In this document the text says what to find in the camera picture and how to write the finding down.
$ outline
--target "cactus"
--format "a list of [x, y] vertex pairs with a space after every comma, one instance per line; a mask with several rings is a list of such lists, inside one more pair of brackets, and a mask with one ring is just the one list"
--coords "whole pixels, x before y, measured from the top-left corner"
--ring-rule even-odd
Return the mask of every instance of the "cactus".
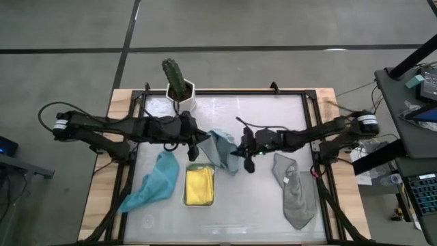
[[170, 58], [165, 59], [163, 61], [163, 70], [170, 83], [170, 87], [173, 88], [178, 99], [183, 99], [185, 96], [186, 84], [176, 61]]

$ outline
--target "gray cloth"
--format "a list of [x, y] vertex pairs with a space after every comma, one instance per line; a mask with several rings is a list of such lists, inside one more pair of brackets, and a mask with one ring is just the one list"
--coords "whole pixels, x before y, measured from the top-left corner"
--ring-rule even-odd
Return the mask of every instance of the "gray cloth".
[[237, 150], [234, 137], [220, 129], [212, 129], [208, 134], [211, 137], [197, 146], [205, 152], [214, 165], [226, 170], [228, 174], [235, 175], [244, 159], [231, 154]]
[[315, 194], [313, 179], [302, 181], [295, 160], [274, 154], [272, 172], [283, 189], [283, 212], [285, 218], [297, 230], [304, 228], [314, 217]]

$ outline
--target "teal towel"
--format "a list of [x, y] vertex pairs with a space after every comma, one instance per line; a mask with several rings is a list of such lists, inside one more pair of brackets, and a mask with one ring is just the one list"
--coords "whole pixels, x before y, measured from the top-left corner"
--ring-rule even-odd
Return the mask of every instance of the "teal towel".
[[141, 188], [128, 195], [118, 211], [128, 212], [139, 206], [169, 198], [175, 189], [178, 174], [179, 163], [175, 155], [172, 152], [161, 152], [152, 173], [144, 176]]
[[207, 158], [217, 167], [226, 170], [229, 174], [235, 175], [243, 162], [243, 158], [234, 156], [231, 152], [237, 150], [234, 137], [221, 129], [212, 129], [208, 132], [209, 139], [197, 144]]

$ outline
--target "potted cactus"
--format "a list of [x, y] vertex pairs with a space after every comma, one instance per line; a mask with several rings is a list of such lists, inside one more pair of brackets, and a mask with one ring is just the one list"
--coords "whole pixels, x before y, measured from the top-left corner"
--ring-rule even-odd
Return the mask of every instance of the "potted cactus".
[[173, 104], [175, 111], [192, 111], [196, 107], [195, 85], [184, 79], [178, 64], [173, 59], [163, 61], [163, 70], [169, 83], [165, 96]]

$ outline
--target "yellow cloth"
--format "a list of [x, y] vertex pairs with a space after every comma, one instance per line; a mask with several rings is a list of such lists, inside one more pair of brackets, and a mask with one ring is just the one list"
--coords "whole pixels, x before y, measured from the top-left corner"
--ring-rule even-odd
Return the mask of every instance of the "yellow cloth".
[[212, 202], [213, 173], [214, 170], [209, 167], [186, 172], [186, 205], [206, 205]]

